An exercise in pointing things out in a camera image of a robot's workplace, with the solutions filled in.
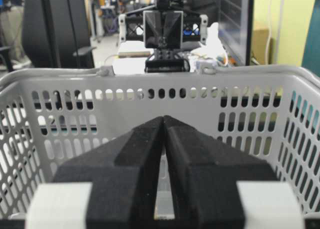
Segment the grey black opposite gripper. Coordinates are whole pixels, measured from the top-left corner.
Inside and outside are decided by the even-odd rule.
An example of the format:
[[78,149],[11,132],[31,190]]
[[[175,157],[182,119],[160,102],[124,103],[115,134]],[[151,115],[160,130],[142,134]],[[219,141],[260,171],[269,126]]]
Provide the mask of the grey black opposite gripper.
[[188,72],[190,64],[178,51],[186,42],[206,44],[208,16],[188,10],[135,10],[118,17],[120,42],[140,41],[153,53],[146,73]]

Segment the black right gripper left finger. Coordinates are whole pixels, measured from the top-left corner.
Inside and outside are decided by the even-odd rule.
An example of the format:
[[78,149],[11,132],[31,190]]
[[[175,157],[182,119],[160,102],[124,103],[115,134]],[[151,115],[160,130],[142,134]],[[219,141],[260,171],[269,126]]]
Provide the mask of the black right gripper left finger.
[[61,164],[40,185],[27,229],[134,229],[154,219],[164,119],[159,116]]

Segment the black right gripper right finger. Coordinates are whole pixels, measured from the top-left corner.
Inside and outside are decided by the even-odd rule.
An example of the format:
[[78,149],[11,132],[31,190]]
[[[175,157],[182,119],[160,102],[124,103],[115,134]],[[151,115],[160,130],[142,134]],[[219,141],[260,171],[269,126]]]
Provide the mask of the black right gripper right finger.
[[198,229],[303,229],[291,185],[265,160],[164,117],[170,179],[187,222]]

